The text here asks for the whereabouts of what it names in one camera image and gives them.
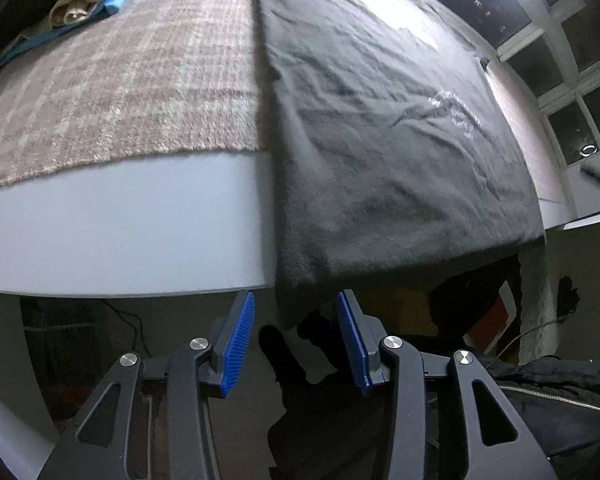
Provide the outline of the dark grey t-shirt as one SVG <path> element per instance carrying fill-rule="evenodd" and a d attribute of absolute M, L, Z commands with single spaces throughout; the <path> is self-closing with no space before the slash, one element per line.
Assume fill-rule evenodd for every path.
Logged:
<path fill-rule="evenodd" d="M 276 299 L 418 287 L 539 243 L 524 154 L 474 52 L 413 0 L 257 0 Z"/>

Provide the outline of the black zippered bag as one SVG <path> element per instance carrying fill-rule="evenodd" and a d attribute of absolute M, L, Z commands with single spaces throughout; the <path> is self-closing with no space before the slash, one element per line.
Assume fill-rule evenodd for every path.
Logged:
<path fill-rule="evenodd" d="M 539 442 L 559 479 L 600 479 L 600 361 L 543 356 L 481 363 Z"/>

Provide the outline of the pink plaid table cloth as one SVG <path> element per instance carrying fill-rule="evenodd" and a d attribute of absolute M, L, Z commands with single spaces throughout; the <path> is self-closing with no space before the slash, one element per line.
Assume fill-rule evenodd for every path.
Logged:
<path fill-rule="evenodd" d="M 456 16 L 413 1 L 478 56 L 538 199 L 565 203 L 540 115 L 512 72 Z M 267 83 L 257 0 L 129 0 L 0 70 L 0 188 L 127 159 L 271 156 Z"/>

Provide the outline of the beige folded cloth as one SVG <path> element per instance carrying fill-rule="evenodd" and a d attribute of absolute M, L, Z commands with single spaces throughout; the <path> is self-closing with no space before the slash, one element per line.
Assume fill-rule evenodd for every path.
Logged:
<path fill-rule="evenodd" d="M 104 0 L 57 0 L 48 14 L 50 28 L 83 22 Z"/>

